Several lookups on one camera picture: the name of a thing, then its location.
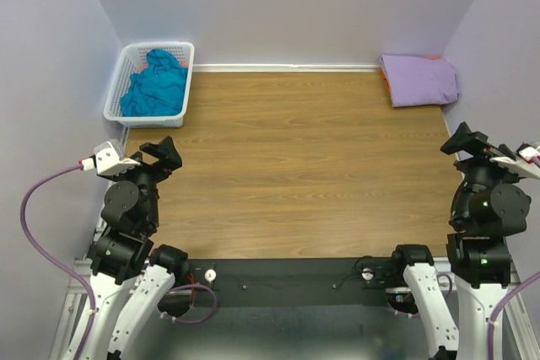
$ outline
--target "plastic basket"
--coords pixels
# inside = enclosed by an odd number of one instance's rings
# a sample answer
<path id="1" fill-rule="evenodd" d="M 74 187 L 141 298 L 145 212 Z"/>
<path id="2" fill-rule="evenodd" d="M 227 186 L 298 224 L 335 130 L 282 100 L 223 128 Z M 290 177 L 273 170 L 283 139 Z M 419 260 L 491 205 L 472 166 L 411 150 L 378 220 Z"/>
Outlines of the plastic basket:
<path id="1" fill-rule="evenodd" d="M 148 65 L 146 54 L 156 48 L 170 52 L 183 67 L 187 67 L 186 92 L 182 110 L 176 116 L 124 117 L 120 108 L 120 99 L 129 89 L 131 83 L 130 77 L 132 73 L 139 73 Z M 109 93 L 103 109 L 105 118 L 109 121 L 120 122 L 123 126 L 129 128 L 182 126 L 184 115 L 187 111 L 187 101 L 189 100 L 194 54 L 195 47 L 189 42 L 140 42 L 125 46 L 121 50 L 120 58 L 116 63 L 115 71 L 112 75 L 111 86 L 109 87 Z"/>

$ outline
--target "blue cloth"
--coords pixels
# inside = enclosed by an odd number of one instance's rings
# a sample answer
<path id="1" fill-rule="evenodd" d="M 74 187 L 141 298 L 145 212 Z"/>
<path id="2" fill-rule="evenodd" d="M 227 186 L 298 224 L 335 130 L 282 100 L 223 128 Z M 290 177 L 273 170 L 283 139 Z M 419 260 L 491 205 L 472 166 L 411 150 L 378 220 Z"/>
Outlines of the blue cloth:
<path id="1" fill-rule="evenodd" d="M 131 76 L 131 85 L 121 98 L 125 117 L 175 116 L 182 110 L 187 68 L 181 67 L 167 51 L 152 50 L 146 55 L 148 67 Z"/>

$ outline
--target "wooden tabletop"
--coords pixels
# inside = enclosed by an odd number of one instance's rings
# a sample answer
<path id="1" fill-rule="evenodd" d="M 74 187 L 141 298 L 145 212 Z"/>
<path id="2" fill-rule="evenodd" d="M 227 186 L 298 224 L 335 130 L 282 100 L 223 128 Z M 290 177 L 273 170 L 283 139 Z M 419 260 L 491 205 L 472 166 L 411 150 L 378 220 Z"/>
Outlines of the wooden tabletop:
<path id="1" fill-rule="evenodd" d="M 437 106 L 393 109 L 376 73 L 195 73 L 184 161 L 159 184 L 153 240 L 197 258 L 445 254 L 461 177 Z"/>

